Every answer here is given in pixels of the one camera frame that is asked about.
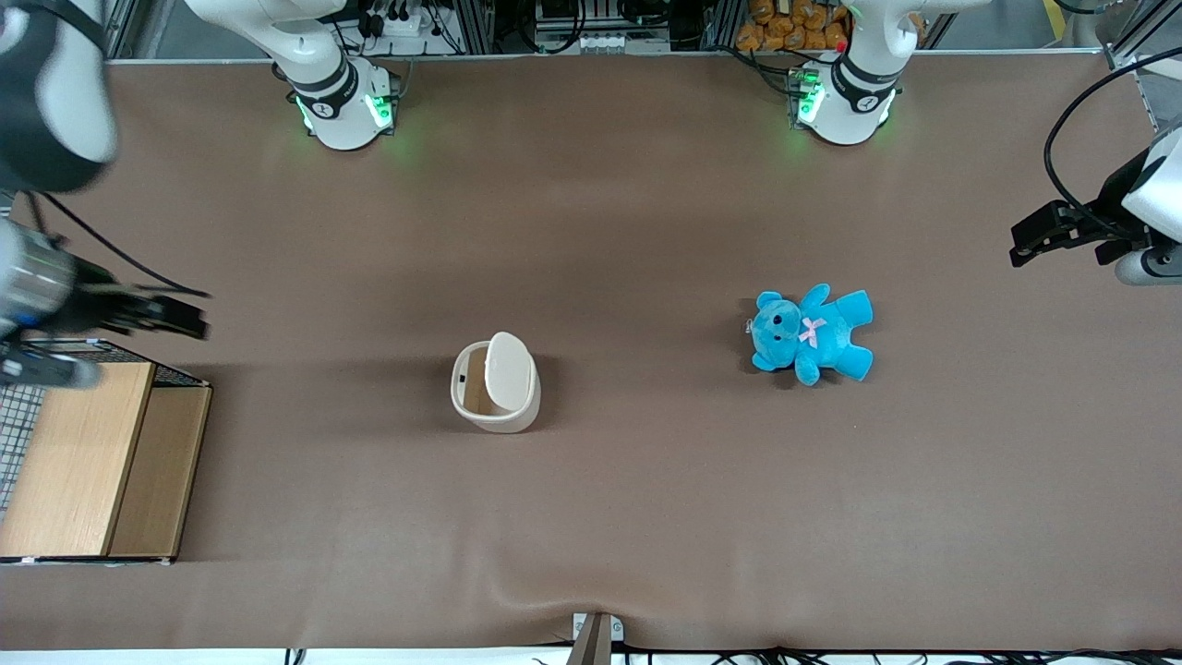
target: pink bow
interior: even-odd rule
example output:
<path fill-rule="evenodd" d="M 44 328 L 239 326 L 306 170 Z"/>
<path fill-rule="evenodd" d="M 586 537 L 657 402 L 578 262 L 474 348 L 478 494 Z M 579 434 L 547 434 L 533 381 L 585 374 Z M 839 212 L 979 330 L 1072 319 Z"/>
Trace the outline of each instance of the pink bow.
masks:
<path fill-rule="evenodd" d="M 820 327 L 821 325 L 825 325 L 825 319 L 824 318 L 818 318 L 817 320 L 813 320 L 813 319 L 811 319 L 808 317 L 805 317 L 804 319 L 800 320 L 800 322 L 803 322 L 805 325 L 805 327 L 808 328 L 808 330 L 805 330 L 804 332 L 801 332 L 801 334 L 800 334 L 800 341 L 801 343 L 807 341 L 808 346 L 816 350 L 817 348 L 817 328 Z"/>

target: metal bracket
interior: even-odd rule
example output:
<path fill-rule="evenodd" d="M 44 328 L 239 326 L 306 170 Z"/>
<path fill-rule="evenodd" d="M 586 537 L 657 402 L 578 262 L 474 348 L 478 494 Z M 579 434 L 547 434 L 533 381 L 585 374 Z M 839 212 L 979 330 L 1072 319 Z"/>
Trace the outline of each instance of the metal bracket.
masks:
<path fill-rule="evenodd" d="M 576 614 L 574 647 L 566 665 L 611 665 L 611 643 L 624 639 L 624 622 L 610 614 Z"/>
<path fill-rule="evenodd" d="M 612 617 L 610 614 L 606 618 L 611 621 L 611 641 L 624 641 L 624 622 Z M 585 613 L 578 613 L 574 615 L 573 627 L 571 631 L 571 639 L 579 639 L 579 633 L 583 631 L 583 625 L 586 622 L 587 615 Z"/>

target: green led light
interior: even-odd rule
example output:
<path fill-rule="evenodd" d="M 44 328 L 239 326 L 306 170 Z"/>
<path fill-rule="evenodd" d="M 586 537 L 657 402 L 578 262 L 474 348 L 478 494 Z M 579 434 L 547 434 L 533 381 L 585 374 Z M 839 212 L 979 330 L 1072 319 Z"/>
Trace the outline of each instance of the green led light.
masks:
<path fill-rule="evenodd" d="M 816 84 L 804 98 L 800 99 L 800 113 L 798 119 L 800 122 L 812 122 L 817 119 L 817 109 L 820 107 L 820 103 L 825 100 L 825 86 L 821 84 Z"/>
<path fill-rule="evenodd" d="M 374 116 L 374 122 L 377 123 L 378 126 L 390 125 L 390 102 L 387 102 L 382 97 L 366 94 L 365 105 L 369 106 L 370 115 Z"/>
<path fill-rule="evenodd" d="M 304 105 L 304 100 L 296 97 L 296 105 L 299 106 L 299 112 L 304 116 L 304 126 L 306 126 L 309 131 L 312 131 L 312 118 L 307 115 L 307 106 Z"/>

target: white trash bin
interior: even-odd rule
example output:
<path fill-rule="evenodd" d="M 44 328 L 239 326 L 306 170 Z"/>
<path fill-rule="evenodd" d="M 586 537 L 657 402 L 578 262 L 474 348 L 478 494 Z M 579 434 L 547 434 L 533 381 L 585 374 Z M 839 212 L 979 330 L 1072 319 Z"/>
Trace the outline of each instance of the white trash bin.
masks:
<path fill-rule="evenodd" d="M 533 424 L 541 405 L 538 367 L 525 344 L 508 332 L 460 353 L 452 371 L 452 406 L 466 419 L 498 435 Z"/>

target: bin lid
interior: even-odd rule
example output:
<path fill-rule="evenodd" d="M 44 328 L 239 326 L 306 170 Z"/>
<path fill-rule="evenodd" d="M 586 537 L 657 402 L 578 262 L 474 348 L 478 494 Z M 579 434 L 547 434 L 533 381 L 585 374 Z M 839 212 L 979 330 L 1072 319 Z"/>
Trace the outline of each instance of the bin lid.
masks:
<path fill-rule="evenodd" d="M 485 358 L 485 386 L 496 406 L 511 412 L 525 409 L 533 374 L 533 359 L 525 343 L 508 332 L 493 335 Z"/>

